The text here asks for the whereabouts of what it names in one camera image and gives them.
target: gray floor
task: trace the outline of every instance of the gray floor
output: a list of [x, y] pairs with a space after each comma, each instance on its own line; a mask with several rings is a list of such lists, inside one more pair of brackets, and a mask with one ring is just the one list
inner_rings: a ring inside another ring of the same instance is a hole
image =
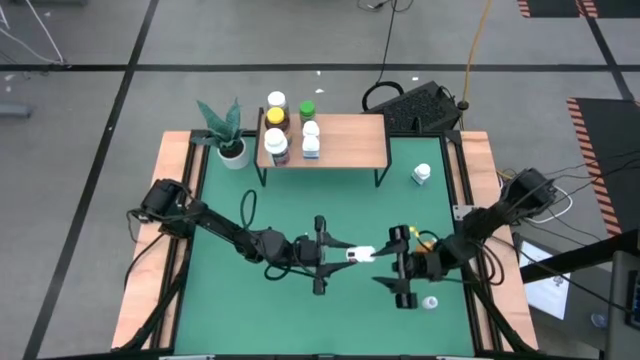
[[[38, 8], [73, 64], [126, 64], [149, 0], [90, 1], [86, 7]], [[25, 7], [0, 0], [11, 32], [47, 57], [55, 53]], [[396, 16], [388, 61], [455, 63], [467, 60], [483, 2], [416, 1]], [[379, 63], [389, 9], [358, 10], [353, 1], [160, 0], [142, 49], [143, 64]], [[621, 64], [640, 64], [632, 34], [637, 20], [598, 20]], [[37, 63], [0, 35], [0, 50], [20, 63]], [[525, 19], [515, 0], [495, 0], [479, 43], [480, 64], [604, 64], [584, 19]], [[124, 212], [149, 186], [159, 141], [166, 130], [204, 125], [200, 99], [226, 110], [235, 97], [243, 125], [272, 89], [292, 104], [313, 99], [322, 112], [359, 112], [360, 99], [377, 78], [369, 71], [137, 72], [97, 182], [78, 245], [40, 357], [107, 351], [117, 320], [124, 272], [132, 256]], [[36, 107], [28, 120], [0, 122], [0, 360], [22, 357], [123, 73], [56, 72], [43, 76], [0, 72], [0, 99]], [[640, 93], [640, 74], [624, 74]], [[385, 80], [405, 89], [430, 80], [455, 95], [462, 72], [389, 71]], [[393, 96], [376, 91], [371, 103]], [[568, 116], [567, 97], [618, 99], [610, 74], [482, 72], [471, 76], [467, 129], [489, 132], [496, 164], [552, 171], [583, 163]], [[574, 172], [586, 175], [584, 170]], [[583, 181], [557, 184], [573, 190]], [[590, 188], [574, 195], [566, 222], [606, 237]], [[584, 243], [594, 239], [561, 224], [544, 226]], [[560, 251], [571, 244], [528, 226], [519, 231]], [[595, 356], [594, 349], [536, 324], [543, 350]]]

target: green bottle cap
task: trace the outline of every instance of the green bottle cap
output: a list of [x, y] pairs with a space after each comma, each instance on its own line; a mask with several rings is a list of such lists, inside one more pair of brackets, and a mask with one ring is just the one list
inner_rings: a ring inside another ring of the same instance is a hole
[[314, 116], [316, 114], [316, 106], [313, 103], [313, 101], [303, 101], [302, 104], [300, 104], [300, 115], [305, 116], [305, 117], [311, 117]]

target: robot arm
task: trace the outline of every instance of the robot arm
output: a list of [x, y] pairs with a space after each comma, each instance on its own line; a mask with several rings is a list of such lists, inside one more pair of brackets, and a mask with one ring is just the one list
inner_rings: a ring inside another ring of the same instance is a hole
[[392, 271], [397, 278], [373, 279], [395, 294], [396, 307], [414, 309], [417, 299], [411, 292], [412, 279], [442, 280], [451, 269], [461, 268], [474, 258], [478, 248], [499, 227], [545, 211], [555, 201], [555, 193], [553, 180], [547, 180], [535, 169], [525, 170], [505, 184], [498, 202], [488, 209], [472, 210], [462, 219], [461, 231], [438, 241], [429, 253], [409, 253], [409, 227], [393, 227], [386, 246], [373, 256], [396, 254]]
[[[188, 205], [181, 206], [179, 200], [187, 196], [191, 201]], [[355, 245], [331, 237], [326, 231], [326, 221], [320, 215], [314, 219], [315, 240], [301, 235], [291, 243], [284, 234], [270, 227], [253, 231], [248, 229], [248, 225], [240, 226], [232, 222], [209, 209], [204, 202], [192, 198], [183, 184], [170, 179], [156, 180], [140, 208], [131, 210], [130, 213], [141, 222], [160, 222], [162, 225], [159, 231], [174, 237], [187, 237], [193, 233], [195, 226], [199, 226], [230, 243], [238, 254], [251, 263], [264, 260], [285, 271], [291, 267], [303, 268], [306, 275], [313, 278], [313, 293], [316, 295], [325, 294], [325, 278], [355, 264], [324, 262], [324, 247], [347, 249]], [[315, 268], [315, 272], [311, 272], [309, 268]]]

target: white flower pot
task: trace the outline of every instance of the white flower pot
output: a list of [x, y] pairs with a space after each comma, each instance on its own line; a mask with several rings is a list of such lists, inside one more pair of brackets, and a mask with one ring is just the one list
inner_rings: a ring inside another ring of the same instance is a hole
[[222, 159], [222, 162], [224, 163], [224, 165], [232, 170], [242, 169], [243, 167], [247, 166], [249, 164], [249, 159], [251, 157], [249, 156], [247, 143], [244, 142], [244, 139], [240, 139], [240, 140], [242, 141], [242, 145], [243, 145], [242, 152], [240, 153], [240, 155], [236, 157], [233, 157], [233, 158], [224, 157], [220, 153], [220, 149], [218, 149], [218, 156], [220, 156], [220, 159]]

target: green tabletop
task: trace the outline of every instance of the green tabletop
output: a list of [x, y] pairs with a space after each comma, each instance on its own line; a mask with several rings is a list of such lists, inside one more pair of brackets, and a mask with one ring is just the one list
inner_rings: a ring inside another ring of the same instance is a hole
[[[254, 139], [246, 140], [253, 148]], [[333, 237], [376, 249], [388, 240], [388, 228], [399, 224], [446, 236], [453, 223], [439, 141], [392, 138], [393, 165], [379, 188], [373, 171], [349, 169], [271, 169], [263, 188], [253, 166], [228, 170], [212, 151], [202, 200], [239, 223], [241, 197], [255, 189], [252, 228], [271, 226], [289, 241], [314, 234], [315, 215], [325, 216]], [[419, 163], [431, 166], [421, 187], [410, 177]], [[345, 251], [330, 249], [327, 260], [345, 261]], [[462, 285], [415, 280], [418, 301], [436, 296], [439, 306], [396, 309], [393, 295], [371, 280], [395, 277], [394, 260], [388, 256], [342, 270], [329, 279], [326, 295], [315, 296], [311, 279], [289, 274], [267, 281], [266, 263], [245, 262], [228, 243], [198, 229], [175, 353], [472, 356]], [[459, 279], [460, 273], [449, 277]]]

